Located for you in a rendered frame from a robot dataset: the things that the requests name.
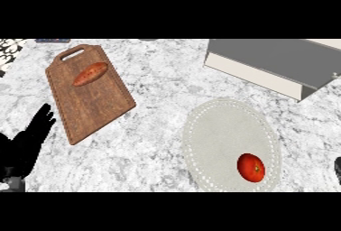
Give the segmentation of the pale oval placemat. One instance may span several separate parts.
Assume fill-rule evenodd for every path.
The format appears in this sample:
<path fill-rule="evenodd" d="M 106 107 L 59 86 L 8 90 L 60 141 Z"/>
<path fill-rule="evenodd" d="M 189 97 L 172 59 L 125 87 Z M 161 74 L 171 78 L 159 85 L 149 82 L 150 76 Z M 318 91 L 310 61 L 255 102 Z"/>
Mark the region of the pale oval placemat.
<path fill-rule="evenodd" d="M 237 159 L 255 155 L 264 166 L 261 181 L 246 181 Z M 183 132 L 184 162 L 199 187 L 206 191 L 271 191 L 279 183 L 279 139 L 259 114 L 242 102 L 218 98 L 190 112 Z"/>

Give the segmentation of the orange sweet potato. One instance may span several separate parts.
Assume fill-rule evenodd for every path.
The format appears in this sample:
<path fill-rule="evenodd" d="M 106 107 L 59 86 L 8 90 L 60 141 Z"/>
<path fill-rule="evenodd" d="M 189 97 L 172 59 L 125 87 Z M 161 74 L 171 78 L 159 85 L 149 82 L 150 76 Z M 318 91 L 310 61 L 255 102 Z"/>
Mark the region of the orange sweet potato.
<path fill-rule="evenodd" d="M 73 80 L 73 86 L 81 87 L 96 81 L 107 70 L 107 64 L 104 62 L 96 62 L 90 64 L 79 72 Z"/>

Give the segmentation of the red tomato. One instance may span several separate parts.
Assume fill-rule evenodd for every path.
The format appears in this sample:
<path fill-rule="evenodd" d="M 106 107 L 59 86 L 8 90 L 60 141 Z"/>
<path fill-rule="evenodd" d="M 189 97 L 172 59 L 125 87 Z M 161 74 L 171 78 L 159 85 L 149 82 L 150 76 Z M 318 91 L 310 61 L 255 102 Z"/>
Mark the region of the red tomato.
<path fill-rule="evenodd" d="M 256 183 L 264 179 L 265 176 L 265 166 L 261 159 L 251 153 L 243 153 L 237 159 L 237 171 L 240 177 Z"/>

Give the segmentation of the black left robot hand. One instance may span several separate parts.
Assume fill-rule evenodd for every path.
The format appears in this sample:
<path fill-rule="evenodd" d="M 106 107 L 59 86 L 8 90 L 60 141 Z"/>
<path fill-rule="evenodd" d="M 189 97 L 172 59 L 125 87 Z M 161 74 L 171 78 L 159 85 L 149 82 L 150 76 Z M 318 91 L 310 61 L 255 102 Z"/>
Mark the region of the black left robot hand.
<path fill-rule="evenodd" d="M 41 144 L 54 122 L 50 104 L 44 104 L 26 128 L 11 139 L 0 133 L 0 181 L 10 177 L 23 179 L 31 174 Z"/>

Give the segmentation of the brown wooden cutting board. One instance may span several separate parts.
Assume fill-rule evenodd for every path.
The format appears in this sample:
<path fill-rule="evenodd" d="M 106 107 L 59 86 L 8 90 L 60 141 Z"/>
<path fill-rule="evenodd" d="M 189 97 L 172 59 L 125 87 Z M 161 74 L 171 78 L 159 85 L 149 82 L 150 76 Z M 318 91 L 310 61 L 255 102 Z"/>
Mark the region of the brown wooden cutting board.
<path fill-rule="evenodd" d="M 78 73 L 94 62 L 107 64 L 103 76 L 75 87 Z M 63 51 L 45 73 L 68 141 L 75 145 L 135 107 L 135 102 L 100 45 L 79 44 Z"/>

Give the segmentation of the grey and cream open drawer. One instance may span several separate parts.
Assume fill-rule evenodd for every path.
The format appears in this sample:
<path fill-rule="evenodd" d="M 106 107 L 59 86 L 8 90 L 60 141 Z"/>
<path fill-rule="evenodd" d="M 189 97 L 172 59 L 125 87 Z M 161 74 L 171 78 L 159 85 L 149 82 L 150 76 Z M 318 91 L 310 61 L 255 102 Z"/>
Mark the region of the grey and cream open drawer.
<path fill-rule="evenodd" d="M 302 101 L 341 79 L 341 39 L 209 39 L 203 65 Z"/>

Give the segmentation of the black and white patterned object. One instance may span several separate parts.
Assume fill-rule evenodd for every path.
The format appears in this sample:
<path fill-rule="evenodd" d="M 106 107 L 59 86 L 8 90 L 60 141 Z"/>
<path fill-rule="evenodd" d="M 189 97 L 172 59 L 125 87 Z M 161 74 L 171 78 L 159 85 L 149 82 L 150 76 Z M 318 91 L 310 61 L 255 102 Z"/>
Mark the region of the black and white patterned object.
<path fill-rule="evenodd" d="M 0 39 L 0 78 L 6 75 L 25 43 L 25 39 Z"/>

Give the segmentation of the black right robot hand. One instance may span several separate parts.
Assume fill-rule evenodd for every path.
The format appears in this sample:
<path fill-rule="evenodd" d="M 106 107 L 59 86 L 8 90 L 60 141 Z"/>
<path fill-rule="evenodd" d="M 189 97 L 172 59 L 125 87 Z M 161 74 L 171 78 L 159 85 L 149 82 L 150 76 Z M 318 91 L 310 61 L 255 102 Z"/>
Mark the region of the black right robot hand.
<path fill-rule="evenodd" d="M 338 183 L 341 185 L 341 157 L 336 157 L 333 160 L 333 172 L 335 172 L 335 177 L 338 179 Z"/>

